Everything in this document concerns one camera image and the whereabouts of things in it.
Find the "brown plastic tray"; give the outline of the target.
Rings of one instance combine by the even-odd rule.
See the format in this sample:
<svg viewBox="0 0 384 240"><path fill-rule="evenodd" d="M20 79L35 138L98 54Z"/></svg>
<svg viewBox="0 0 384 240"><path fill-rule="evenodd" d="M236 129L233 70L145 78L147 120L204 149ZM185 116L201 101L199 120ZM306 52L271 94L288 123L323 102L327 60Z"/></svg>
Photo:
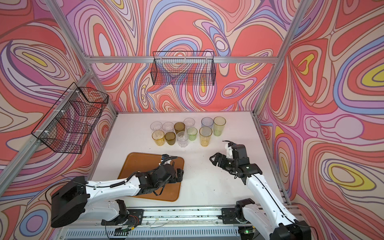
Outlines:
<svg viewBox="0 0 384 240"><path fill-rule="evenodd" d="M139 198L174 202L179 198L185 161L181 157L148 153L130 153L119 178L138 177Z"/></svg>

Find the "yellow short plastic glass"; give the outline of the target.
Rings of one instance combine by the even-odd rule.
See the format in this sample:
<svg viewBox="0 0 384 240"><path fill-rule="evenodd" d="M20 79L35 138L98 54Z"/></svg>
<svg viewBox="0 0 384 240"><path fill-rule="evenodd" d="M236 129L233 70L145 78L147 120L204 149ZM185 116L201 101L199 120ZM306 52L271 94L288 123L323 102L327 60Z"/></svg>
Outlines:
<svg viewBox="0 0 384 240"><path fill-rule="evenodd" d="M162 130L156 130L152 133L152 139L157 146L163 146L166 142L165 133Z"/></svg>

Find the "clear faceted glass front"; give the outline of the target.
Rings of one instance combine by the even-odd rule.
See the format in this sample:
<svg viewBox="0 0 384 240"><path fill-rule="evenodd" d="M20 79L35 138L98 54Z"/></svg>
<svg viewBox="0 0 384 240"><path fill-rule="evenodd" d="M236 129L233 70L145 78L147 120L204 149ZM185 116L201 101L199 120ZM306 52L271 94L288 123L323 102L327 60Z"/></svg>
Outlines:
<svg viewBox="0 0 384 240"><path fill-rule="evenodd" d="M189 136L186 132L182 131L177 133L177 143L181 148L185 148L189 144Z"/></svg>

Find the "clear faceted glass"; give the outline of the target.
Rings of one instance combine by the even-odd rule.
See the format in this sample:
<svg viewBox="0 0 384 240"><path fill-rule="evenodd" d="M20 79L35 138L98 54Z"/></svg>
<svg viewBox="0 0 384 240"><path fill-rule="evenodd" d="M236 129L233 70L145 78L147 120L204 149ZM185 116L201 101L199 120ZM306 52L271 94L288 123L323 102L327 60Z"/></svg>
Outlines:
<svg viewBox="0 0 384 240"><path fill-rule="evenodd" d="M182 131L177 133L177 143L181 148L185 148L189 144L189 136L186 132Z"/></svg>
<svg viewBox="0 0 384 240"><path fill-rule="evenodd" d="M155 121L155 122L151 123L151 125L150 125L152 132L162 130L162 127L163 127L163 124L159 121Z"/></svg>

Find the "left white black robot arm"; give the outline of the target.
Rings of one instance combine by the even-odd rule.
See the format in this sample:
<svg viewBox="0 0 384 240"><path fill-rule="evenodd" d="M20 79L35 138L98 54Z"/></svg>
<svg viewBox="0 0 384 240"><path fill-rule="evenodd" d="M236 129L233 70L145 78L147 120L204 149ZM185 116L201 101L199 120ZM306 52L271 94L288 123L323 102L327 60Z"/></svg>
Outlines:
<svg viewBox="0 0 384 240"><path fill-rule="evenodd" d="M170 161L149 172L135 172L125 179L86 181L76 177L52 194L51 227L61 228L77 220L101 221L103 226L128 222L130 213L122 197L135 197L162 191L167 184L180 183L184 171Z"/></svg>

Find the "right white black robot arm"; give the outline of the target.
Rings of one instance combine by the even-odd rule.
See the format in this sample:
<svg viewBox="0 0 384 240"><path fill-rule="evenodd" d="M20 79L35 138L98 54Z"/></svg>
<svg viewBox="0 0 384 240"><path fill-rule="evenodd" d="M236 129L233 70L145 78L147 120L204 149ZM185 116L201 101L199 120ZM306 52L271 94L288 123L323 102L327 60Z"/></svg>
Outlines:
<svg viewBox="0 0 384 240"><path fill-rule="evenodd" d="M210 162L241 179L243 184L256 197L259 206L248 198L237 201L234 213L222 219L234 218L239 223L250 223L266 240L311 240L311 227L305 221L299 221L271 190L262 170L252 164L245 145L226 141L226 154L216 153Z"/></svg>

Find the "yellow tall glass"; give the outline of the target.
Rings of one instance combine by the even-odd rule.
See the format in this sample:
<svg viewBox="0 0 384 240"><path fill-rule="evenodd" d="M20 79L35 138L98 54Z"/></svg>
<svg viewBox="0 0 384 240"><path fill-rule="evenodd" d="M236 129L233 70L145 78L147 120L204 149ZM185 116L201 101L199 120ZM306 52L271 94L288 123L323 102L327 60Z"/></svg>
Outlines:
<svg viewBox="0 0 384 240"><path fill-rule="evenodd" d="M199 130L200 144L202 147L207 147L210 144L213 130L210 127L201 127Z"/></svg>

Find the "green tall glass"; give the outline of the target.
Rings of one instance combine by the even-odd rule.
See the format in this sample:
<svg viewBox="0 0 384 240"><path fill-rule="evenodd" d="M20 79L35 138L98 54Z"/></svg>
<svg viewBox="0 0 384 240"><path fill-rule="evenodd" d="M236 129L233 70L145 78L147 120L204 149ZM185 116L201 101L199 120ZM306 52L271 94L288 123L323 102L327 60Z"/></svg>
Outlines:
<svg viewBox="0 0 384 240"><path fill-rule="evenodd" d="M226 125L226 119L224 117L221 117L221 116L217 116L214 118L214 135L219 137L222 135L223 133L223 130L225 128L225 125Z"/></svg>

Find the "green short glass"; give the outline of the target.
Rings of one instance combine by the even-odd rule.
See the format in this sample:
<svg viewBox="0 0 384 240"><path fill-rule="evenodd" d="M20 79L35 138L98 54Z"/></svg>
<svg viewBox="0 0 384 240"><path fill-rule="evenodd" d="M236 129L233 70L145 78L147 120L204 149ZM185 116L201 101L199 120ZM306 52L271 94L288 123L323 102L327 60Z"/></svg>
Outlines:
<svg viewBox="0 0 384 240"><path fill-rule="evenodd" d="M190 127L187 129L187 134L190 141L195 141L197 138L198 130L195 127Z"/></svg>

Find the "bluish clear tall glass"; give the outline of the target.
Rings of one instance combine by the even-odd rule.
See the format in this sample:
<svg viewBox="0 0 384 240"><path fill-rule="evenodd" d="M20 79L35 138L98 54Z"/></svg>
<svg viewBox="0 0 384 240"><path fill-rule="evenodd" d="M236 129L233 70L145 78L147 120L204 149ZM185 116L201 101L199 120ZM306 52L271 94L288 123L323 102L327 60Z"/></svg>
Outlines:
<svg viewBox="0 0 384 240"><path fill-rule="evenodd" d="M213 128L213 125L214 125L214 120L210 117L204 117L202 118L201 120L201 126L202 127L209 127L209 128Z"/></svg>

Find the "brown short glass front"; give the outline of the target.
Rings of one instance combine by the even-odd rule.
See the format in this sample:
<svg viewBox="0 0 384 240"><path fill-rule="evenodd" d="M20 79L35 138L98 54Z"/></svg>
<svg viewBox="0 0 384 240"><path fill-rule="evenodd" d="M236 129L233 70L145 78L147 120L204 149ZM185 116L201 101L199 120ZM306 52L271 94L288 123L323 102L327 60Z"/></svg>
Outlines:
<svg viewBox="0 0 384 240"><path fill-rule="evenodd" d="M174 132L167 132L165 134L165 140L170 146L173 146L176 142L176 134Z"/></svg>

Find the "clear glass back centre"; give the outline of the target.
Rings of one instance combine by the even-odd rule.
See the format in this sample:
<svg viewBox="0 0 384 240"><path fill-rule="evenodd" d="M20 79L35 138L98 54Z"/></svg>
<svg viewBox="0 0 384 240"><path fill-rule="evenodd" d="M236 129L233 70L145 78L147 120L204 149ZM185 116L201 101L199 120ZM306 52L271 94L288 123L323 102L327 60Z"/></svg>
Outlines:
<svg viewBox="0 0 384 240"><path fill-rule="evenodd" d="M196 122L193 118L186 118L184 119L183 123L185 124L186 129L189 129L191 127L194 127Z"/></svg>

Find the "brown tall glass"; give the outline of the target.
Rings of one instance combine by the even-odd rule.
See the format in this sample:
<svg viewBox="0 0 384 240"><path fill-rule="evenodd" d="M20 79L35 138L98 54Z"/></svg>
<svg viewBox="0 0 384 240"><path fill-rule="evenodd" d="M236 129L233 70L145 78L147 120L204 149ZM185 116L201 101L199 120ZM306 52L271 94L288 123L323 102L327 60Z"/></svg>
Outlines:
<svg viewBox="0 0 384 240"><path fill-rule="evenodd" d="M174 130L175 130L175 133L178 134L180 132L184 132L186 129L186 126L183 122L177 122L174 124Z"/></svg>

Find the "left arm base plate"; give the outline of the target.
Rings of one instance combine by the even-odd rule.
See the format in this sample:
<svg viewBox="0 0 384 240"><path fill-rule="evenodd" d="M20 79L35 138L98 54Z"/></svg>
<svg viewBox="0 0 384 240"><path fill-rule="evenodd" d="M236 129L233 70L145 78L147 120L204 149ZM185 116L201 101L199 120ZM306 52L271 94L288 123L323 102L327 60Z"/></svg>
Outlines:
<svg viewBox="0 0 384 240"><path fill-rule="evenodd" d="M102 226L131 226L136 227L142 224L144 209L130 209L126 213L119 213L110 221L102 220Z"/></svg>

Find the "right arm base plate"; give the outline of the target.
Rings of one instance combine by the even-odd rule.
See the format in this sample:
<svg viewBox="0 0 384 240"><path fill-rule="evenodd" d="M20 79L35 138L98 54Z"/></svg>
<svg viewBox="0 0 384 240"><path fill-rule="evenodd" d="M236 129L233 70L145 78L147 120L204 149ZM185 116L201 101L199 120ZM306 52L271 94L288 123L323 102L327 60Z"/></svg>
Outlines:
<svg viewBox="0 0 384 240"><path fill-rule="evenodd" d="M239 210L236 208L222 208L221 214L218 216L218 219L222 220L223 224L238 224L239 220Z"/></svg>

